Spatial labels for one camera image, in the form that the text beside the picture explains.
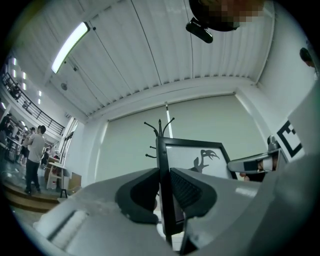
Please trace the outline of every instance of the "man standing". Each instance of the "man standing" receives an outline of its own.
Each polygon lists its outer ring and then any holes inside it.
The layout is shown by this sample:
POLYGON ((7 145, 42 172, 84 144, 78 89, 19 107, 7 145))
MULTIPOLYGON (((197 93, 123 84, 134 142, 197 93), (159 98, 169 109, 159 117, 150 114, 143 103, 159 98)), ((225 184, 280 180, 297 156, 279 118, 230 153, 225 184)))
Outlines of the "man standing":
POLYGON ((27 145, 30 145, 30 152, 26 161, 26 188, 25 193, 31 196, 31 181, 34 182, 35 188, 40 192, 40 185, 38 181, 38 168, 42 157, 42 151, 45 147, 45 139, 43 134, 46 132, 46 127, 41 125, 37 129, 37 133, 32 134, 27 145))
POLYGON ((28 158, 28 155, 29 155, 29 149, 28 149, 28 142, 29 142, 29 139, 30 137, 36 132, 36 129, 34 127, 32 127, 30 129, 30 134, 27 135, 22 143, 22 149, 21 149, 21 152, 20 152, 20 162, 21 162, 21 165, 24 165, 26 163, 26 160, 28 158))

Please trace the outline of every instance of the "wooden floor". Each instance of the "wooden floor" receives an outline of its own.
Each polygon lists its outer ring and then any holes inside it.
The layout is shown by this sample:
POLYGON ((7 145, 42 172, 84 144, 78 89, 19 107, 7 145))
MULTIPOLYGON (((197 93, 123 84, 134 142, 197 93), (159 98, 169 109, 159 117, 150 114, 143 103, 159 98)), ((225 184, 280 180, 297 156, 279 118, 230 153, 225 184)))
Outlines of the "wooden floor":
POLYGON ((34 193, 30 196, 21 187, 6 182, 2 185, 11 206, 31 212, 46 213, 59 204, 57 196, 41 193, 34 193))

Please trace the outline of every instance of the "ceiling spotlight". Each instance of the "ceiling spotlight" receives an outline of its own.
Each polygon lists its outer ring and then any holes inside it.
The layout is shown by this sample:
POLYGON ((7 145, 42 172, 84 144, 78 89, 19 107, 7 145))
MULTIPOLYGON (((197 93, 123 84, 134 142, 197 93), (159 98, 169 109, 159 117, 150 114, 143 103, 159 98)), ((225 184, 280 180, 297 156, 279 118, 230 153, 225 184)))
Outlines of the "ceiling spotlight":
POLYGON ((51 69, 55 74, 59 71, 69 52, 89 30, 90 27, 88 24, 86 22, 82 22, 68 37, 52 64, 51 69))

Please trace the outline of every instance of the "dark pants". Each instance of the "dark pants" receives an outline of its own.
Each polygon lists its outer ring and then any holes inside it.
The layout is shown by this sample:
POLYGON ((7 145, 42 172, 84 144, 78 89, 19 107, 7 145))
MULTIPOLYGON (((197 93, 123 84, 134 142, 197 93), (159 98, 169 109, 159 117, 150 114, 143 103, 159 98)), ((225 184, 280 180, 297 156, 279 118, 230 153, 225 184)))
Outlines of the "dark pants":
POLYGON ((39 181, 38 181, 38 168, 39 168, 38 162, 32 162, 29 159, 26 161, 25 164, 25 183, 26 183, 26 189, 27 191, 31 191, 31 182, 34 182, 34 185, 36 189, 40 188, 39 181))

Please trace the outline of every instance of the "black coat rack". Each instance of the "black coat rack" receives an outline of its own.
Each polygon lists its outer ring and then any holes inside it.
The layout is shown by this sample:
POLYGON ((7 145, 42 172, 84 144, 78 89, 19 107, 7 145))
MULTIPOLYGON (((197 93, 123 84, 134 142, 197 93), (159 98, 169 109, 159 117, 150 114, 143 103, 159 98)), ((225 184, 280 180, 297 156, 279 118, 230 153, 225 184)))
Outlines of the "black coat rack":
MULTIPOLYGON (((151 127, 151 128, 153 129, 153 131, 154 131, 155 136, 158 138, 158 137, 164 137, 166 128, 168 127, 168 125, 169 125, 173 120, 175 120, 174 117, 170 120, 170 122, 168 122, 168 123, 166 124, 166 126, 165 126, 164 129, 163 129, 163 131, 162 131, 161 119, 159 119, 159 131, 158 131, 155 127, 153 127, 151 124, 148 124, 147 122, 144 122, 144 124, 147 125, 147 126, 149 126, 149 127, 151 127)), ((151 149, 155 149, 155 150, 157 149, 157 148, 154 147, 154 146, 150 146, 150 148, 151 148, 151 149)), ((156 156, 152 156, 152 155, 149 155, 149 154, 145 154, 145 156, 146 156, 147 158, 157 158, 156 156)))

